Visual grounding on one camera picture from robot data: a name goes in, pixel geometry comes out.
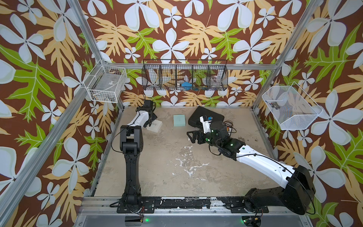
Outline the white drawer jewelry box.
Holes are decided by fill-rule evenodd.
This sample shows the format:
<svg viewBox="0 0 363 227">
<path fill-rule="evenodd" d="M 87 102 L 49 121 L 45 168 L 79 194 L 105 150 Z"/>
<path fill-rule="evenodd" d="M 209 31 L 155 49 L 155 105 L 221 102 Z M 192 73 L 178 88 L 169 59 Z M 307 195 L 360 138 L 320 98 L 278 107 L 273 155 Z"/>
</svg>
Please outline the white drawer jewelry box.
<svg viewBox="0 0 363 227">
<path fill-rule="evenodd" d="M 163 125 L 163 122 L 160 120 L 154 120 L 150 126 L 147 126 L 146 129 L 151 132 L 158 133 Z"/>
</svg>

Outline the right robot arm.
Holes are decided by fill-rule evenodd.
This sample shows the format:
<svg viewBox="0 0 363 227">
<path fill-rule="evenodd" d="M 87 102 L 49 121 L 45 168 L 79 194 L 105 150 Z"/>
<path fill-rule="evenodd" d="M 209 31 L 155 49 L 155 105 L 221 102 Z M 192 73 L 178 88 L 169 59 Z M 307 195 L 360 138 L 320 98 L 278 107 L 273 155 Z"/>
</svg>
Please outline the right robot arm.
<svg viewBox="0 0 363 227">
<path fill-rule="evenodd" d="M 231 130 L 223 122 L 201 122 L 201 130 L 186 133 L 192 143 L 216 147 L 219 155 L 248 165 L 278 184 L 269 189 L 250 189 L 243 198 L 245 211 L 252 213 L 265 206 L 282 206 L 298 215 L 308 212 L 316 190 L 306 167 L 292 167 L 259 153 L 245 142 L 232 138 Z"/>
</svg>

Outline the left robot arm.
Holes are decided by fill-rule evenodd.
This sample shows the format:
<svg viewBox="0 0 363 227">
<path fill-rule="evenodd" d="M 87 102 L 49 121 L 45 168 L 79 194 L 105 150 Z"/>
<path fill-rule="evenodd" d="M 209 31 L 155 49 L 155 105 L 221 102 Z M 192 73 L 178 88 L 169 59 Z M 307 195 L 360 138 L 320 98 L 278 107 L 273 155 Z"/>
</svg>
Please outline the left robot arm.
<svg viewBox="0 0 363 227">
<path fill-rule="evenodd" d="M 145 100 L 142 106 L 136 108 L 133 120 L 120 127 L 120 150 L 117 152 L 124 155 L 126 184 L 121 199 L 110 204 L 111 208 L 117 208 L 118 213 L 141 215 L 145 210 L 139 181 L 139 160 L 144 145 L 142 129 L 151 126 L 157 119 L 155 108 L 153 101 Z"/>
</svg>

